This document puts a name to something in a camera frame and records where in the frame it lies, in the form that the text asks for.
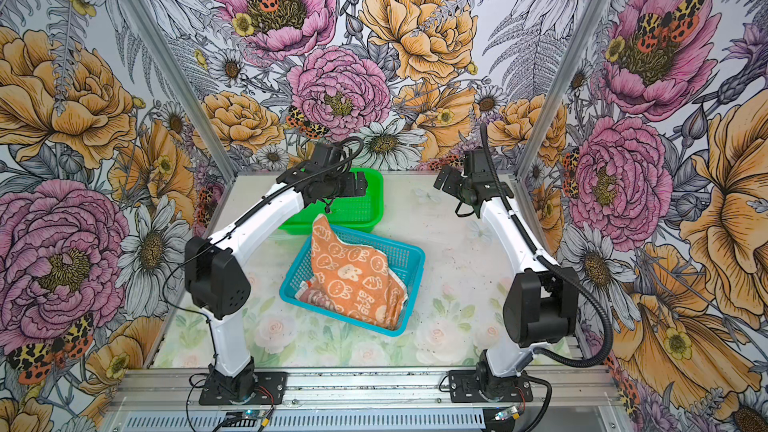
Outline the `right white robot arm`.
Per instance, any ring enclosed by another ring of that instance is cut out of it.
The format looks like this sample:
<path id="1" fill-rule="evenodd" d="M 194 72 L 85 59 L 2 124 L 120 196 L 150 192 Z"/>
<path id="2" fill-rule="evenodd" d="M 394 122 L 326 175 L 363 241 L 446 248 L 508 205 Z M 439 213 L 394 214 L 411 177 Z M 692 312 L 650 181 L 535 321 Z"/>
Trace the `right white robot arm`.
<path id="1" fill-rule="evenodd" d="M 483 149 L 466 153 L 462 170 L 444 166 L 434 187 L 470 206 L 490 228 L 506 253 L 502 269 L 512 276 L 501 312 L 505 331 L 481 353 L 473 378 L 451 381 L 457 400 L 529 400 L 524 369 L 575 332 L 579 292 L 567 280 L 577 274 L 560 267 L 531 234 L 512 190 L 501 182 Z"/>

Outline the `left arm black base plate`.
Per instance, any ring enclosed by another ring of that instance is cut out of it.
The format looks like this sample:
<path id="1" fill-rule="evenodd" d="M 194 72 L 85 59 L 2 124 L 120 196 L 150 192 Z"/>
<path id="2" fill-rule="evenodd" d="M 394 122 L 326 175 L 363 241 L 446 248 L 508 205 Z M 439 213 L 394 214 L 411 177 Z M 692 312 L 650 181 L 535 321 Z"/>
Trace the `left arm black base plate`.
<path id="1" fill-rule="evenodd" d="M 202 406 L 280 405 L 286 390 L 286 372 L 249 372 L 237 377 L 213 371 L 199 398 Z"/>

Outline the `orange bunny towel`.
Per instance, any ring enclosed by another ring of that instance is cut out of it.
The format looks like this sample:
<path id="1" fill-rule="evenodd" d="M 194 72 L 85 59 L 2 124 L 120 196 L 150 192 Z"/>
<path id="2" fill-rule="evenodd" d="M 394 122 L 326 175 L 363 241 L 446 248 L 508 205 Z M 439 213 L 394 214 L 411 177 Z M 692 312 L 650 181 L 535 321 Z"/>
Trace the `orange bunny towel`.
<path id="1" fill-rule="evenodd" d="M 397 328 L 408 300 L 406 285 L 383 252 L 343 242 L 323 214 L 312 224 L 310 269 L 296 300 L 375 327 Z"/>

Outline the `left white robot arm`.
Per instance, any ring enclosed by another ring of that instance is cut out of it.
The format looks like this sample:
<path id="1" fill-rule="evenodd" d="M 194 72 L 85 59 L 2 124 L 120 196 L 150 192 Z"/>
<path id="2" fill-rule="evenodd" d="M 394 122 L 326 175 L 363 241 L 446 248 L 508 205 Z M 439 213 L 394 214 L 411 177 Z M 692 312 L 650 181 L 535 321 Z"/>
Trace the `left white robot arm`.
<path id="1" fill-rule="evenodd" d="M 202 401 L 244 404 L 256 394 L 255 363 L 241 312 L 251 294 L 243 266 L 272 233 L 308 206 L 364 196 L 367 180 L 351 170 L 362 149 L 359 137 L 317 145 L 308 160 L 282 172 L 234 222 L 209 238 L 186 243 L 184 288 L 205 316 L 213 345 Z"/>

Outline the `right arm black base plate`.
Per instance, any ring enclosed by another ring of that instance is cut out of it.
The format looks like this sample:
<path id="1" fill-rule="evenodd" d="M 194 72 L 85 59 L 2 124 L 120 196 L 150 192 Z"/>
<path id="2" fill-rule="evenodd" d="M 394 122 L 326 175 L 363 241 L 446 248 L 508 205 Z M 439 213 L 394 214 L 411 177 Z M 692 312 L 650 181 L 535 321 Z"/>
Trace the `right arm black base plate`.
<path id="1" fill-rule="evenodd" d="M 533 400 L 529 377 L 500 378 L 490 372 L 451 370 L 447 385 L 453 403 L 520 403 Z"/>

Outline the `green plastic basket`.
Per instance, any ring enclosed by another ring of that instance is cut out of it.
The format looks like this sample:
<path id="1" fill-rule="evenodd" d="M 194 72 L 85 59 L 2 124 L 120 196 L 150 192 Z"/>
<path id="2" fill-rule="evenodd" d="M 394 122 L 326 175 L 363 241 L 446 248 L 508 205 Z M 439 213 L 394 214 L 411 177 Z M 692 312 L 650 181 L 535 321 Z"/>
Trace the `green plastic basket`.
<path id="1" fill-rule="evenodd" d="M 350 229 L 372 232 L 384 215 L 384 179 L 371 168 L 353 168 L 367 180 L 367 189 L 361 197 L 342 197 L 334 200 L 327 214 L 329 223 Z M 325 205 L 316 202 L 294 214 L 279 229 L 291 235 L 308 235 L 317 215 L 325 212 Z"/>

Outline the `teal plastic basket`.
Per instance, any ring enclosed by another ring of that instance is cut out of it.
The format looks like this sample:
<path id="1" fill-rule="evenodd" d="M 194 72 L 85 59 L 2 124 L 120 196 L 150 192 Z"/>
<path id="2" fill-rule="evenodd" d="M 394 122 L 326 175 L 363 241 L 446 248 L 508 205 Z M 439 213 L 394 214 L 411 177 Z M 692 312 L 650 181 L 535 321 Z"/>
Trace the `teal plastic basket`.
<path id="1" fill-rule="evenodd" d="M 283 301 L 389 337 L 404 333 L 426 255 L 416 246 L 333 226 L 312 227 L 280 287 Z"/>

